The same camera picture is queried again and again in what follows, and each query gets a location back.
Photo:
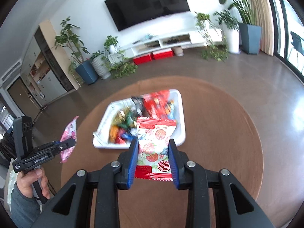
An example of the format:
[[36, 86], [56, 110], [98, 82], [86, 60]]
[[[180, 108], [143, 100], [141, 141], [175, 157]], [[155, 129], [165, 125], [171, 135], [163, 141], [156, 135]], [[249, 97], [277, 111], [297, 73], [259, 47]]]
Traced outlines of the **grey sleeve left forearm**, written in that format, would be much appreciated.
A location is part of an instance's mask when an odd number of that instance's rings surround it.
[[11, 193], [11, 218], [17, 227], [31, 227], [41, 214], [41, 206], [34, 197], [26, 197], [14, 184]]

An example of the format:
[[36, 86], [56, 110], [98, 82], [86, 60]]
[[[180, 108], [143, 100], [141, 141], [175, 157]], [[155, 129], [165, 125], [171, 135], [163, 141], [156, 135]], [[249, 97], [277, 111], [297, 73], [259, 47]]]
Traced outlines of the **person's left hand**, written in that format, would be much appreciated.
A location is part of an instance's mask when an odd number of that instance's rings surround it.
[[48, 179], [44, 169], [37, 168], [27, 173], [19, 172], [17, 175], [17, 187], [19, 191], [27, 198], [33, 197], [32, 184], [36, 181], [41, 181], [42, 195], [47, 199], [51, 198], [51, 192], [48, 187]]

